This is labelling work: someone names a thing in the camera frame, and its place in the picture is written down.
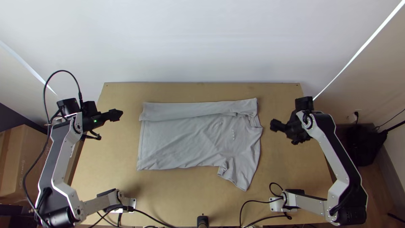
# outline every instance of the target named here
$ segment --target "cardboard box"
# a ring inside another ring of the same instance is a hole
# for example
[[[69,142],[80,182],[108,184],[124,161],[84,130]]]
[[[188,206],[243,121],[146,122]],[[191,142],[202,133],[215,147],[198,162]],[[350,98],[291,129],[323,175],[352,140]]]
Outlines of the cardboard box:
[[[22,179],[41,153],[46,135],[21,125],[0,132],[0,203],[26,206]],[[49,140],[41,159],[27,176],[26,186],[33,202],[38,195],[38,180],[51,148]]]

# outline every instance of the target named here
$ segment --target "black cable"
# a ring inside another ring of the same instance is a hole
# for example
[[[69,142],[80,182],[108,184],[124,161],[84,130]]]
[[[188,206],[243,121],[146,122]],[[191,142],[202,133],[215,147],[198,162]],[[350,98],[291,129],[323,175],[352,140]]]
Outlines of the black cable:
[[[167,224],[167,223],[161,222],[161,221],[155,219],[154,217],[148,215],[147,213],[145,213],[145,212],[143,212],[143,211],[137,210],[137,209],[135,209],[135,208],[133,209],[133,211],[138,212],[138,213],[141,213],[141,214],[147,216],[148,218],[152,219],[153,221],[155,221],[155,222],[157,222],[157,223],[159,223],[159,224],[161,224],[161,225],[167,226],[167,227],[169,227],[169,228],[177,228],[177,227],[175,227],[175,226],[172,226],[172,225],[169,225],[169,224]]]
[[[277,183],[275,183],[275,182],[271,182],[271,183],[269,184],[270,192],[271,192],[274,196],[282,197],[281,195],[275,194],[275,193],[271,190],[271,186],[272,186],[272,185],[277,185],[277,186],[281,189],[281,191],[283,191],[284,189],[283,189],[279,184],[277,184]]]
[[[274,196],[279,197],[279,198],[278,198],[278,199],[275,199],[275,200],[272,200],[272,201],[269,201],[269,202],[256,201],[256,200],[249,200],[249,201],[246,201],[246,202],[242,205],[242,207],[241,207],[241,209],[240,209],[240,213],[239,213],[239,227],[240,227],[240,228],[242,228],[242,221],[241,221],[242,209],[243,209],[243,206],[245,206],[246,203],[248,203],[248,202],[258,202],[258,203],[263,203],[263,204],[269,204],[269,203],[272,203],[272,202],[274,202],[274,201],[278,201],[278,200],[283,199],[283,197],[282,197],[281,195],[277,195],[277,194],[275,194],[275,193],[271,190],[271,186],[272,186],[272,185],[277,185],[277,186],[281,189],[281,191],[283,191],[283,188],[282,188],[279,184],[277,184],[277,183],[275,183],[275,182],[271,182],[271,183],[269,184],[269,190],[270,190],[270,192],[271,192]],[[286,199],[285,202],[284,202],[284,205],[283,205],[283,207],[284,207],[284,206],[287,204],[287,194],[286,194],[286,193],[283,193],[283,192],[282,192],[282,194],[284,194],[284,197],[285,197],[285,199]],[[254,221],[254,222],[249,223],[249,225],[245,226],[245,228],[246,228],[246,227],[249,227],[249,226],[252,226],[252,225],[254,225],[255,223],[258,223],[258,222],[260,222],[260,221],[263,221],[263,220],[266,220],[266,219],[271,219],[271,218],[278,218],[278,217],[286,217],[288,220],[291,220],[291,219],[292,219],[291,216],[287,215],[287,213],[284,212],[284,215],[274,215],[274,216],[268,216],[268,217],[264,217],[264,218],[258,219],[258,220]]]
[[[118,225],[118,226],[120,226],[120,224],[121,224],[121,217],[122,217],[122,213],[120,213],[120,214],[118,215],[118,221],[117,221],[117,225]]]
[[[243,210],[243,207],[244,207],[247,203],[249,203],[249,202],[256,202],[256,203],[262,203],[262,204],[269,204],[269,203],[276,202],[276,201],[282,200],[282,199],[283,199],[283,198],[281,197],[281,198],[278,198],[278,199],[275,199],[275,200],[271,200],[271,201],[258,201],[258,200],[248,200],[248,201],[246,201],[245,203],[243,203],[242,207],[240,208],[240,212],[239,212],[239,227],[242,227],[242,210]]]
[[[48,80],[46,80],[46,82],[45,82],[45,84],[44,84],[44,87],[43,87],[43,106],[44,106],[44,108],[45,108],[46,120],[48,121],[48,122],[47,122],[47,137],[46,137],[46,142],[45,142],[45,145],[43,146],[43,149],[42,149],[41,153],[39,154],[39,156],[37,157],[37,159],[34,161],[34,163],[31,165],[31,167],[27,170],[27,172],[24,174],[24,176],[23,176],[23,178],[22,178],[22,186],[23,186],[25,195],[27,196],[27,201],[28,201],[28,203],[30,204],[30,206],[31,206],[32,209],[34,210],[35,215],[42,221],[42,223],[48,225],[48,226],[51,227],[51,228],[52,228],[53,226],[52,226],[51,224],[48,224],[48,223],[42,218],[42,216],[39,214],[39,212],[38,212],[37,209],[35,208],[35,205],[34,205],[34,203],[32,202],[30,196],[28,195],[28,190],[27,190],[27,186],[26,186],[26,179],[27,179],[27,176],[28,176],[28,174],[30,173],[30,171],[34,168],[34,166],[37,164],[37,162],[41,159],[42,155],[44,154],[44,152],[45,152],[45,150],[46,150],[46,146],[48,145],[48,141],[49,141],[49,138],[50,138],[50,132],[51,132],[51,124],[52,124],[52,120],[53,120],[54,117],[52,117],[51,120],[49,120],[48,109],[46,108],[46,101],[45,101],[45,91],[46,91],[46,86],[47,86],[48,83],[49,83],[49,80],[51,80],[51,78],[52,78],[55,74],[57,74],[57,73],[59,73],[59,72],[66,72],[66,73],[69,73],[69,74],[73,77],[73,79],[75,80],[76,85],[77,85],[77,88],[78,88],[78,90],[79,90],[78,96],[79,96],[79,100],[80,100],[80,104],[81,104],[81,108],[82,108],[83,98],[82,98],[82,95],[81,95],[79,83],[77,82],[77,80],[76,80],[76,78],[74,77],[74,75],[73,75],[71,72],[65,71],[65,70],[59,70],[59,71],[55,71],[54,73],[52,73],[51,76],[48,78]]]
[[[292,219],[291,216],[287,215],[287,213],[284,212],[284,215],[274,215],[274,216],[268,216],[268,217],[261,218],[261,219],[259,219],[259,220],[256,220],[256,221],[252,222],[252,223],[249,223],[249,225],[245,226],[244,228],[249,227],[249,226],[252,226],[252,225],[254,225],[255,223],[258,223],[258,222],[263,221],[263,220],[266,220],[266,219],[279,218],[279,217],[287,217],[287,219],[289,219],[289,220]]]
[[[359,112],[355,111],[354,115],[356,116],[356,125],[357,125],[357,123],[359,122]]]
[[[105,213],[103,216],[101,216],[101,218],[99,220],[97,220],[97,222],[91,226],[89,226],[88,228],[93,228],[95,227],[101,220],[105,219],[105,217],[110,213],[111,211]]]
[[[103,218],[108,224],[110,224],[111,226],[113,226],[113,227],[117,227],[117,228],[121,228],[120,226],[119,226],[119,224],[118,225],[114,225],[112,222],[110,222],[110,221],[108,221],[105,217],[103,217],[99,212],[96,212],[101,218]]]
[[[405,109],[403,109],[402,111],[398,112],[394,117],[390,118],[387,122],[381,124],[380,126],[375,127],[375,130],[379,130],[380,127],[384,126],[386,123],[390,122],[391,120],[393,120],[395,117],[397,117],[399,114],[403,113],[405,111]]]
[[[394,219],[396,219],[396,220],[398,220],[398,221],[400,221],[400,222],[405,223],[405,220],[399,218],[398,216],[396,216],[396,215],[394,215],[394,214],[388,213],[387,215],[388,215],[389,217],[391,217],[391,218],[394,218]]]

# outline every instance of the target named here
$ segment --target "metal bracket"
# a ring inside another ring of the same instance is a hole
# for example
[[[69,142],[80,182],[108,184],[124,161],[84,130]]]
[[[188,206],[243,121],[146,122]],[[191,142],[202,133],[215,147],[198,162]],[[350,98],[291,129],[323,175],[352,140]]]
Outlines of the metal bracket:
[[[135,198],[125,198],[125,199],[128,199],[128,206],[135,208],[136,206]],[[112,210],[110,213],[134,213],[134,212],[124,211],[122,208],[118,208],[117,210]]]
[[[277,199],[277,197],[272,197],[272,198],[269,198],[269,201],[272,201],[272,200],[275,200],[275,199]],[[277,201],[274,201],[274,202],[272,202],[272,203],[269,203],[269,205],[270,205],[270,210],[271,210],[272,212],[296,212],[296,211],[297,211],[296,208],[291,209],[291,210],[288,210],[288,209],[286,209],[286,208],[283,208],[285,201],[286,201],[286,200],[285,200],[285,198],[283,197],[283,199],[281,199],[281,200],[277,200]]]

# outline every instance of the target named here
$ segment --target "shirt sleeve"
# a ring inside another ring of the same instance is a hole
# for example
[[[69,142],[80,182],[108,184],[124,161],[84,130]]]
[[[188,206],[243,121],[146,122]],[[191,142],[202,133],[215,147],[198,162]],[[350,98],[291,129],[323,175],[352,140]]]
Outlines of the shirt sleeve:
[[[218,168],[218,176],[229,180],[241,190],[247,191],[256,172],[259,156],[260,143],[257,143],[251,150],[246,150],[236,157],[227,158]]]

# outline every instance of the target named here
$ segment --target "wall outlet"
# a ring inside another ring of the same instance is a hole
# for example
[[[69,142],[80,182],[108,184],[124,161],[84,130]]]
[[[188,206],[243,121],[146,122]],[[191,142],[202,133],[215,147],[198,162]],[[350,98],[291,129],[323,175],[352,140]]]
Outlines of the wall outlet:
[[[354,110],[354,112],[358,112],[359,113],[359,117],[360,117],[360,111],[361,111],[361,109],[356,109],[356,110]],[[349,122],[349,123],[355,123],[356,121],[357,121],[357,116],[354,114],[354,112],[352,112],[350,115],[348,115],[347,117],[346,117],[346,119],[347,119],[347,121]]]

